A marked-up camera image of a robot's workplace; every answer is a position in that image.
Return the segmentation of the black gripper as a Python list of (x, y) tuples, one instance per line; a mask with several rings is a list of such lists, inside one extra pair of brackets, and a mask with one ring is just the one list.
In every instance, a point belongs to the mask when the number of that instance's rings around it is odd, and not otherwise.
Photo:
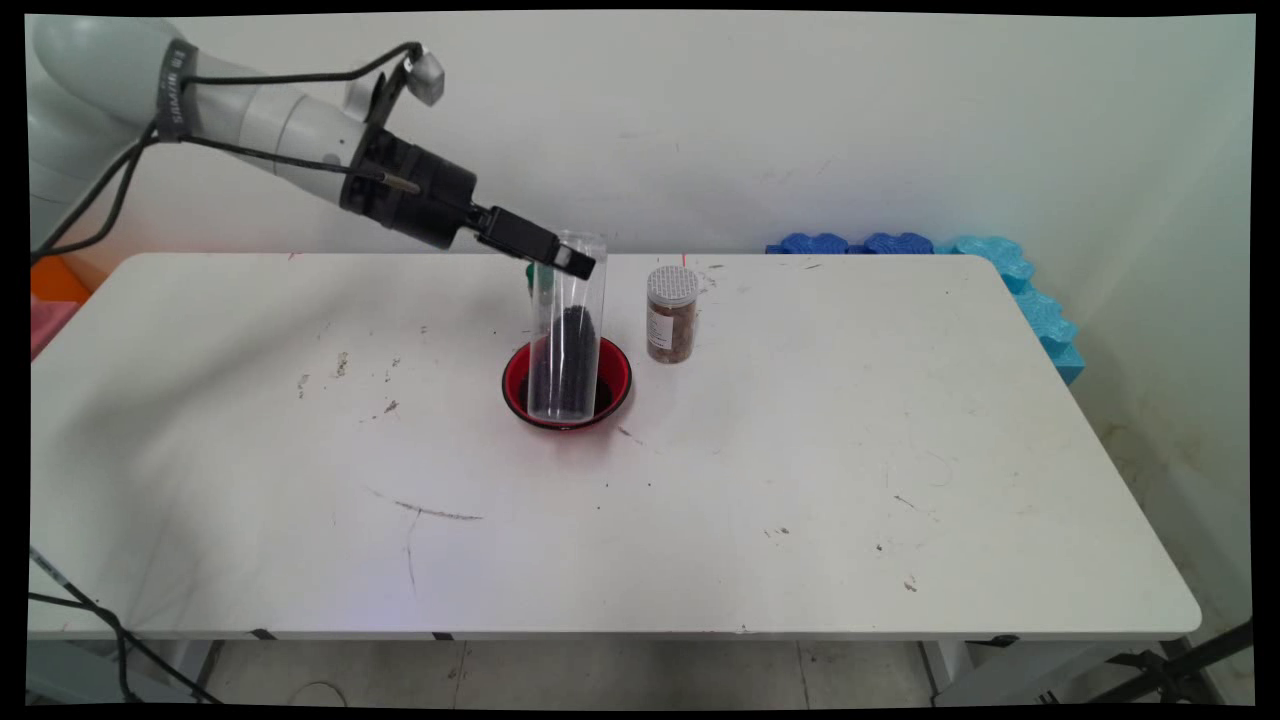
[(589, 281), (596, 259), (571, 247), (556, 232), (503, 208), (474, 201), (477, 177), (407, 142), (380, 126), (367, 126), (353, 155), (355, 174), (339, 193), (339, 208), (436, 249), (449, 249), (462, 231), (508, 256)]

